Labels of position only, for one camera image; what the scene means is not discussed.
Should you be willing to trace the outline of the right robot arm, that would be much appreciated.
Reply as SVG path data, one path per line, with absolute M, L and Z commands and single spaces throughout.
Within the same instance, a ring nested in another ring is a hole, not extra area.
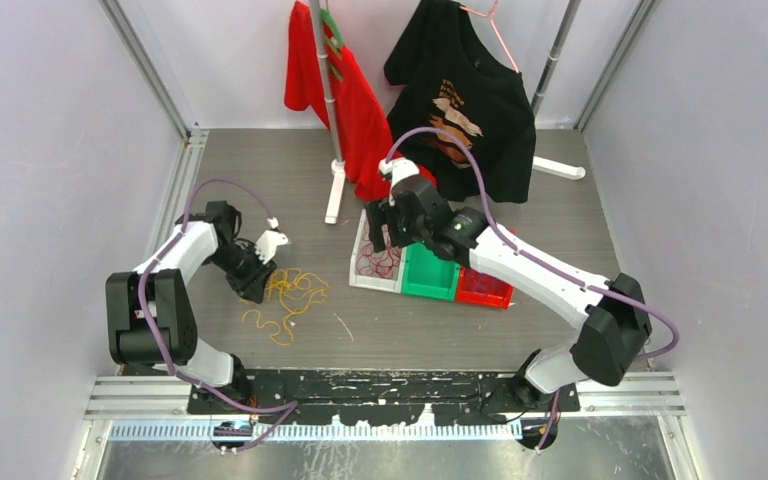
M 538 300 L 576 330 L 572 341 L 537 350 L 520 367 L 515 396 L 527 410 L 542 409 L 571 383 L 619 385 L 652 333 L 635 278 L 620 273 L 608 279 L 564 263 L 483 211 L 453 209 L 422 176 L 399 181 L 390 197 L 366 204 L 365 212 L 376 251 L 421 244 L 441 260 Z

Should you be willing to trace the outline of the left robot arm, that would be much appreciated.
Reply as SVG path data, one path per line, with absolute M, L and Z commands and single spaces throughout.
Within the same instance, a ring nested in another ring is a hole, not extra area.
M 230 289 L 256 304 L 276 270 L 278 250 L 289 244 L 277 219 L 251 241 L 240 237 L 240 212 L 225 201 L 176 221 L 171 236 L 147 260 L 105 282 L 109 352 L 122 366 L 165 371 L 213 388 L 215 403 L 229 413 L 245 409 L 252 388 L 241 360 L 203 340 L 187 286 L 202 266 L 221 270 Z

